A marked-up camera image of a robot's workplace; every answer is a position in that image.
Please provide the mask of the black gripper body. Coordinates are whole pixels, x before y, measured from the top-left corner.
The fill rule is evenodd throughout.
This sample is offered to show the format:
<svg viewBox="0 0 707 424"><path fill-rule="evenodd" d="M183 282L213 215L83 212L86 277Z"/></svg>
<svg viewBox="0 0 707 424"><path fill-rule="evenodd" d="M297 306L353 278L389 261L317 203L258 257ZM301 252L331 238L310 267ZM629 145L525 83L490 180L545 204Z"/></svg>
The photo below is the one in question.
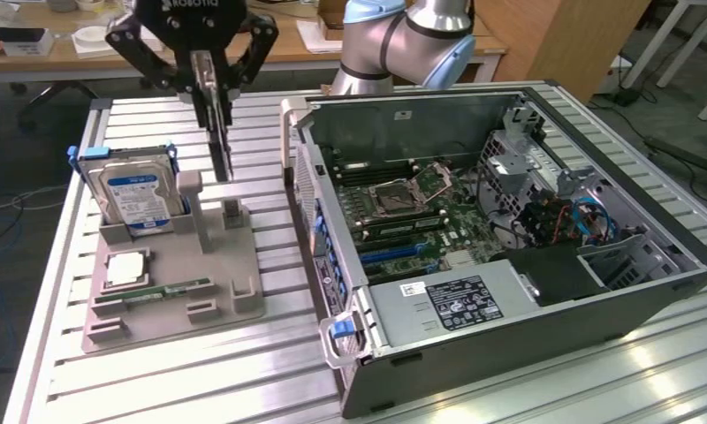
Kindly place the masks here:
<svg viewBox="0 0 707 424"><path fill-rule="evenodd" d="M206 51L226 61L226 50L249 17L246 1L137 1L141 24L167 45L179 66L193 65L193 53Z"/></svg>

